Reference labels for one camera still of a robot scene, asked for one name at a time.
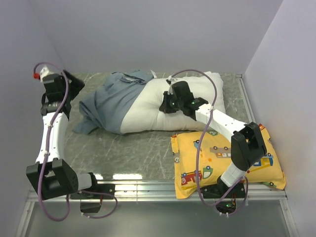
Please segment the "white pillow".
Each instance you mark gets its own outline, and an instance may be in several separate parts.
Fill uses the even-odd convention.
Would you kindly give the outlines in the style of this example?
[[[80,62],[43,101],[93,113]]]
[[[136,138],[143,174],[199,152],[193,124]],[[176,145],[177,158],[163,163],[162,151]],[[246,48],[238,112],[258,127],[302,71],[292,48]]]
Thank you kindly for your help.
[[[215,109],[226,113],[223,96],[223,80],[219,73],[205,72],[216,85],[217,98]],[[124,116],[120,132],[121,134],[142,132],[148,130],[204,130],[205,125],[185,116],[181,111],[165,114],[159,111],[163,101],[163,93],[169,89],[167,78],[150,80],[141,91]],[[205,76],[177,78],[178,81],[186,81],[194,97],[201,97],[211,103],[214,99],[214,87]]]

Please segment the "blue striped pillowcase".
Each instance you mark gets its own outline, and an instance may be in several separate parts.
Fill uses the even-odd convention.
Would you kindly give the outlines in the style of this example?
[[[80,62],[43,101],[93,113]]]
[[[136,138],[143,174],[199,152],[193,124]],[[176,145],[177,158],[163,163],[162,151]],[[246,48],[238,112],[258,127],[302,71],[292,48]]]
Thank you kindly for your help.
[[[88,135],[103,128],[111,133],[121,134],[120,126],[125,115],[153,78],[152,73],[140,70],[112,73],[103,85],[79,102],[79,112],[83,118],[73,132]]]

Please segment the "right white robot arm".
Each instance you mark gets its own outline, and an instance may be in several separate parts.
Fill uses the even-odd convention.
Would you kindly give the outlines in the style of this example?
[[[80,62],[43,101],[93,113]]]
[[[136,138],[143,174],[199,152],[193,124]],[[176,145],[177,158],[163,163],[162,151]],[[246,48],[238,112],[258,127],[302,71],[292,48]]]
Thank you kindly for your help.
[[[203,134],[212,128],[230,142],[231,164],[217,181],[219,195],[229,197],[250,167],[267,154],[259,125],[236,120],[214,109],[205,99],[195,98],[185,81],[167,80],[167,83],[170,87],[163,93],[160,111],[165,114],[181,111],[185,116],[205,125]]]

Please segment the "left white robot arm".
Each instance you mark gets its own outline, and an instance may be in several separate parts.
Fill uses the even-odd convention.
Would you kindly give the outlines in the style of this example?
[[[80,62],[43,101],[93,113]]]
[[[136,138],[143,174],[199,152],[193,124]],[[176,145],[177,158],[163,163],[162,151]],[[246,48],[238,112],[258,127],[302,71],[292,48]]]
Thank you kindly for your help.
[[[45,88],[41,99],[43,135],[39,155],[26,175],[40,200],[48,200],[82,191],[87,198],[99,194],[93,173],[77,174],[65,161],[65,134],[69,122],[71,101],[84,88],[84,82],[69,72],[54,73],[44,66],[35,78]]]

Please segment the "yellow cartoon car pillow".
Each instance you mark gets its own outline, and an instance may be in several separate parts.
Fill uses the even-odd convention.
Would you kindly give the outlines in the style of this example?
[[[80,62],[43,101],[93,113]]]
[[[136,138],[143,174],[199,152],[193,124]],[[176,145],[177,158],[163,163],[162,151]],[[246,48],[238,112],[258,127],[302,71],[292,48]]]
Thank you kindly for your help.
[[[267,154],[250,167],[246,177],[250,183],[263,183],[283,190],[286,177],[272,146],[268,130],[259,125]],[[231,144],[216,131],[180,133],[171,136],[174,157],[175,193],[177,199],[188,198],[201,187],[216,184],[217,179],[231,163]]]

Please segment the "right side aluminium rail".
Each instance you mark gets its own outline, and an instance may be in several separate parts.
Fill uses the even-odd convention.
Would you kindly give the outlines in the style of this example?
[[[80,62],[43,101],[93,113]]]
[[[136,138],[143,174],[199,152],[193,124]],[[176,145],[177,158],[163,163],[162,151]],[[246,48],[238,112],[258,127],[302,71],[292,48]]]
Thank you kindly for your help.
[[[251,104],[250,104],[250,101],[249,101],[249,98],[248,98],[248,95],[247,95],[247,91],[246,91],[246,88],[245,88],[245,85],[244,85],[244,82],[243,82],[243,77],[242,76],[243,76],[243,74],[236,74],[236,77],[237,77],[237,80],[238,80],[239,89],[240,89],[240,92],[241,92],[241,96],[242,96],[242,99],[243,99],[243,102],[244,102],[244,105],[245,105],[245,110],[246,110],[246,113],[247,113],[249,121],[250,122],[256,122],[255,116],[254,116],[254,113],[252,111]]]

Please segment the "aluminium mounting rail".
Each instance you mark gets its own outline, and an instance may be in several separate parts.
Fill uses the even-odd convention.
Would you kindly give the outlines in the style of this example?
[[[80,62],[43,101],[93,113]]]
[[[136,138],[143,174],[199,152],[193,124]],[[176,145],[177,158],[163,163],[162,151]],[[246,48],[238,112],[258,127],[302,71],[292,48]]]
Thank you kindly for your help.
[[[116,180],[101,181],[101,184],[114,184],[114,196],[119,202],[123,201],[200,201],[197,192],[188,198],[177,199],[173,181],[144,181],[144,180]],[[272,189],[263,184],[249,184],[247,200],[287,200],[285,191]],[[70,196],[70,201],[93,201],[97,202],[100,198],[97,195],[74,194]],[[38,195],[31,188],[27,201],[38,201]],[[55,197],[48,201],[66,201],[66,196]]]

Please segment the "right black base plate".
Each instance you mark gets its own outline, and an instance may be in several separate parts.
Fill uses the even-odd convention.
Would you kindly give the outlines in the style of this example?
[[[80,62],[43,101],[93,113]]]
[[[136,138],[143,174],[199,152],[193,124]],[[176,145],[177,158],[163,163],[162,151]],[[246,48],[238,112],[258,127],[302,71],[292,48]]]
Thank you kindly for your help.
[[[238,183],[225,198],[228,201],[222,200],[215,205],[215,211],[221,216],[229,217],[238,212],[242,207],[247,205],[249,185]],[[216,185],[210,185],[202,188],[202,197],[204,199],[220,199],[222,197]]]

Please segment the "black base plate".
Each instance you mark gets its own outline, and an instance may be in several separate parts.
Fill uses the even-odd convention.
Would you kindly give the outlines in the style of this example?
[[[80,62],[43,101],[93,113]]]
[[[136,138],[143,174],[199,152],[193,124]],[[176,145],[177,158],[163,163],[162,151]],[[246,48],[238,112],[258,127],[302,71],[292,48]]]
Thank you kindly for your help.
[[[242,207],[247,205],[249,185],[238,183],[225,198],[228,201],[222,200],[215,205],[215,211],[221,216],[229,217],[238,212]],[[220,199],[222,197],[216,185],[210,185],[202,188],[202,197],[204,199]]]
[[[114,200],[115,184],[97,184],[70,195],[70,200],[79,200],[80,211],[86,214],[99,213],[104,200]]]

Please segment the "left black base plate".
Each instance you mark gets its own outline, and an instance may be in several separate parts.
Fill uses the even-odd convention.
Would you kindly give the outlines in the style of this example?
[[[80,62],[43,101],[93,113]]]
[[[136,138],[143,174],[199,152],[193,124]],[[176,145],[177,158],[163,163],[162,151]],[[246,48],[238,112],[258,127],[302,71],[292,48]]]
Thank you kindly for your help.
[[[99,213],[104,200],[114,200],[115,184],[97,184],[70,195],[70,200],[79,200],[80,211],[86,214]]]

